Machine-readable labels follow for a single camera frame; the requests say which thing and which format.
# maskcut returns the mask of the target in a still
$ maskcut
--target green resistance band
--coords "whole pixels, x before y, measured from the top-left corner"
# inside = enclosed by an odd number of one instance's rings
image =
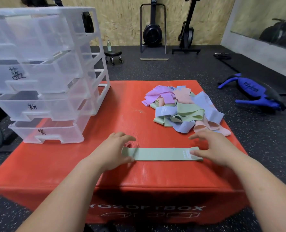
[[[198,147],[191,148],[129,148],[124,147],[122,154],[131,156],[135,160],[203,160],[203,158],[190,154],[191,150],[199,150]]]

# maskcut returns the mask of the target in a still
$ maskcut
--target water bottle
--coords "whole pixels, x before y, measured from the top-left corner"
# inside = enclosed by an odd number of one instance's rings
[[[107,40],[106,45],[107,45],[107,50],[108,50],[108,51],[112,51],[112,47],[111,47],[111,43],[110,43],[110,40],[109,40],[109,39]]]

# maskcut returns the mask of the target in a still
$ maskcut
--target hand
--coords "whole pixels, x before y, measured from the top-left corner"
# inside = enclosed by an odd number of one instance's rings
[[[128,141],[136,141],[136,138],[126,135],[123,132],[111,133],[91,154],[97,164],[100,164],[103,171],[111,170],[121,164],[131,163],[134,158],[123,156],[122,148]]]
[[[211,130],[202,130],[188,137],[189,139],[199,138],[199,140],[207,140],[208,150],[193,150],[190,154],[203,158],[208,158],[216,164],[231,167],[233,159],[240,155],[247,156],[236,148],[221,133]]]

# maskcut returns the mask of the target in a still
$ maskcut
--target person's left hand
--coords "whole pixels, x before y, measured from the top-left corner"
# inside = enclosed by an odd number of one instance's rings
[[[121,164],[131,163],[134,158],[122,155],[122,148],[129,141],[136,141],[136,138],[123,132],[111,133],[89,157],[100,164],[103,171],[114,169]]]

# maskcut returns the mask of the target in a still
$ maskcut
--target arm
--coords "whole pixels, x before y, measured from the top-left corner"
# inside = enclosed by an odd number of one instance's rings
[[[286,185],[262,164],[239,151],[222,134],[204,130],[189,139],[208,141],[208,150],[191,154],[231,168],[240,179],[263,231],[286,231]]]
[[[17,229],[17,232],[83,231],[93,190],[100,175],[120,164],[133,162],[121,154],[128,141],[124,133],[112,133],[94,152],[81,160]]]

